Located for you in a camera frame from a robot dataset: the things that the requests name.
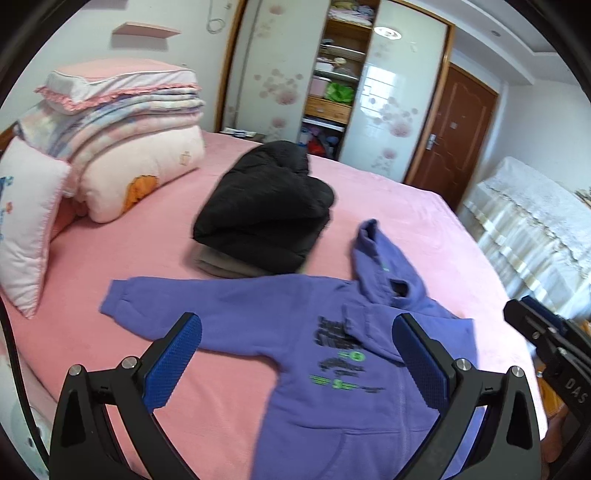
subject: metal screw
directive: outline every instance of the metal screw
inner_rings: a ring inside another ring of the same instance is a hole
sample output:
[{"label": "metal screw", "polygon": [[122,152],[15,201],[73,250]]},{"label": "metal screw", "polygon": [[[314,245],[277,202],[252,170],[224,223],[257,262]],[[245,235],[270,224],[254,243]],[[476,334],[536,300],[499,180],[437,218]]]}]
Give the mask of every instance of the metal screw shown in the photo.
[{"label": "metal screw", "polygon": [[521,367],[518,367],[517,365],[514,367],[511,367],[511,373],[513,375],[515,375],[517,378],[521,378],[525,375],[525,372],[523,371],[523,369]]},{"label": "metal screw", "polygon": [[138,359],[134,356],[129,356],[123,359],[121,366],[126,370],[135,367],[138,364]]},{"label": "metal screw", "polygon": [[68,370],[68,373],[73,377],[75,377],[76,375],[80,375],[80,372],[82,372],[82,365],[78,364],[72,365]]},{"label": "metal screw", "polygon": [[466,360],[465,358],[460,358],[459,360],[456,360],[456,365],[460,370],[464,372],[467,372],[472,368],[472,364],[470,363],[470,361]]}]

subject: blue gripper pad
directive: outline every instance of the blue gripper pad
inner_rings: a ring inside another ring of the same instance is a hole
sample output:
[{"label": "blue gripper pad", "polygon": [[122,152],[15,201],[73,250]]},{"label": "blue gripper pad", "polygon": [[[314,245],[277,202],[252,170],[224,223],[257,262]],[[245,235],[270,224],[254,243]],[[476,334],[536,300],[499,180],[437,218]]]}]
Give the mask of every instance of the blue gripper pad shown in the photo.
[{"label": "blue gripper pad", "polygon": [[447,410],[448,378],[402,315],[394,320],[392,340],[427,406],[438,411]]},{"label": "blue gripper pad", "polygon": [[522,303],[526,306],[531,308],[534,312],[540,315],[543,319],[550,322],[554,327],[558,330],[561,335],[564,335],[566,332],[566,328],[564,327],[564,322],[562,318],[552,313],[549,309],[543,306],[539,301],[537,301],[532,296],[523,297],[521,299]]},{"label": "blue gripper pad", "polygon": [[166,405],[201,343],[202,332],[201,319],[193,314],[146,375],[144,405],[150,413]]}]

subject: hood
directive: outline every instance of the hood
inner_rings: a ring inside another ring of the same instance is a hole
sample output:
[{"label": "hood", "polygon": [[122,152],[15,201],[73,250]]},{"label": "hood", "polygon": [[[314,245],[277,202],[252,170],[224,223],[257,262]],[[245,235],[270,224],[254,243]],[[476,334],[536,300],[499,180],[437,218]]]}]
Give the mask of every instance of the hood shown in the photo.
[{"label": "hood", "polygon": [[402,251],[367,220],[359,227],[353,248],[354,269],[361,294],[371,303],[441,318],[456,318],[435,300]]}]

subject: orange pattern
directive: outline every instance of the orange pattern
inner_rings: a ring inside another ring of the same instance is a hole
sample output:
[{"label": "orange pattern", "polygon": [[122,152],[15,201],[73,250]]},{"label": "orange pattern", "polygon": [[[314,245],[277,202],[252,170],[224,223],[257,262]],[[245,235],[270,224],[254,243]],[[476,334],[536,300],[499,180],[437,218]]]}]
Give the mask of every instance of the orange pattern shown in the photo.
[{"label": "orange pattern", "polygon": [[137,177],[127,187],[127,195],[123,205],[123,213],[129,211],[142,198],[148,196],[158,187],[158,177],[142,175]]}]

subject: wooden drawer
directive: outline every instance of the wooden drawer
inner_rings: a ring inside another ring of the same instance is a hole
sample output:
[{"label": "wooden drawer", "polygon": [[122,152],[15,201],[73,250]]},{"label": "wooden drawer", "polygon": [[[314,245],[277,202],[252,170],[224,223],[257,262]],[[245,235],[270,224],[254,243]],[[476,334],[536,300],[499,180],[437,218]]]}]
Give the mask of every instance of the wooden drawer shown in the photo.
[{"label": "wooden drawer", "polygon": [[320,97],[310,96],[306,103],[306,115],[318,116],[325,120],[332,120],[346,125],[351,116],[351,107],[324,100]]}]

